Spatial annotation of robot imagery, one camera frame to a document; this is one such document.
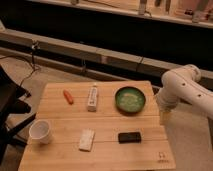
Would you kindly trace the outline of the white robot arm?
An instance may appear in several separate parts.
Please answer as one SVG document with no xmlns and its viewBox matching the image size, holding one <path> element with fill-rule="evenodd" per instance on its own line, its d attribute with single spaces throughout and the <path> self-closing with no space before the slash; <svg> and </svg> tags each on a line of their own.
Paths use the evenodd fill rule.
<svg viewBox="0 0 213 171">
<path fill-rule="evenodd" d="M 162 75 L 162 88 L 155 95 L 161 124 L 169 120 L 170 111 L 181 99 L 196 106 L 206 117 L 213 120 L 213 91 L 198 84 L 200 79 L 200 69 L 192 64 L 171 69 Z"/>
</svg>

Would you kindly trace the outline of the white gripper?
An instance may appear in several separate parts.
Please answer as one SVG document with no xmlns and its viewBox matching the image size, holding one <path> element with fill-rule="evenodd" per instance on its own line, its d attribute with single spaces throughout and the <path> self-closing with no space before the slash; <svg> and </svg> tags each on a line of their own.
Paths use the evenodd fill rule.
<svg viewBox="0 0 213 171">
<path fill-rule="evenodd" d="M 159 95 L 156 96 L 156 102 L 159 108 L 160 124 L 165 125 L 171 118 L 171 108 L 168 103 Z"/>
</svg>

